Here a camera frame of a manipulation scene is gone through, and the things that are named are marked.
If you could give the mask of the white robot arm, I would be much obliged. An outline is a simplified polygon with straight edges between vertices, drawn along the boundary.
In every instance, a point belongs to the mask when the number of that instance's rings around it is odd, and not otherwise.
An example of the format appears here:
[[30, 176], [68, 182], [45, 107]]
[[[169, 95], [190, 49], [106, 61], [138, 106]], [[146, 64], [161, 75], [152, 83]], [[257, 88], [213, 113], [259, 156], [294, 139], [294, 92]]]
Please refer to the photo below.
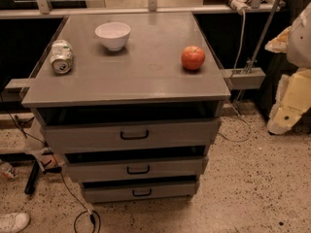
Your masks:
[[311, 3], [277, 37], [264, 47], [274, 53], [284, 53], [297, 67], [291, 76], [283, 75], [278, 83], [267, 130], [272, 134], [290, 131], [311, 109]]

